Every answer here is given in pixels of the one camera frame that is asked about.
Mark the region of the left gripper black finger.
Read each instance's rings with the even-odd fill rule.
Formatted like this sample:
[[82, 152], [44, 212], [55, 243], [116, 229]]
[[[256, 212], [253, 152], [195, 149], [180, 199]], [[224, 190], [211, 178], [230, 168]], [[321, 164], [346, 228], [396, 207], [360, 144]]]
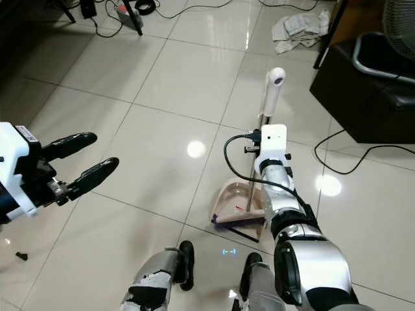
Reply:
[[79, 178], [68, 185], [68, 199], [75, 200], [90, 190], [95, 189], [95, 187], [103, 183], [110, 174], [115, 172], [115, 169], [120, 162], [118, 157], [110, 157], [106, 158], [103, 162], [86, 169]]
[[45, 162], [56, 158], [66, 158], [97, 141], [97, 135], [91, 132], [81, 132], [62, 137], [42, 148]]

